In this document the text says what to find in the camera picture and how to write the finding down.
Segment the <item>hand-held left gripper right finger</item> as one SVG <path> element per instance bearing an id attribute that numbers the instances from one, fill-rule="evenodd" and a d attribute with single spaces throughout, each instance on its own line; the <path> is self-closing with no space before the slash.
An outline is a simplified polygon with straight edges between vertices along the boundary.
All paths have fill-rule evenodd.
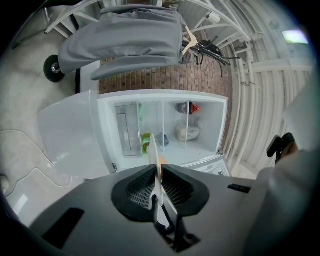
<path id="1" fill-rule="evenodd" d="M 163 207 L 180 256 L 242 256 L 258 212 L 255 182 L 162 166 Z"/>

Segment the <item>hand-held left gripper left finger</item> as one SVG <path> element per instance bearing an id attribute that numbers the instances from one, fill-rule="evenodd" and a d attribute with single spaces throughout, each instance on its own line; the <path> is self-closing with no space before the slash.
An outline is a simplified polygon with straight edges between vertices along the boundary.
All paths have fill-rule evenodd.
<path id="1" fill-rule="evenodd" d="M 85 181 L 45 209 L 30 230 L 46 241 L 65 237 L 61 250 L 68 256 L 173 255 L 152 223 L 131 221 L 112 203 L 114 185 L 141 170 L 142 166 Z M 82 210 L 83 215 L 64 235 L 66 224 L 61 220 L 69 209 Z"/>

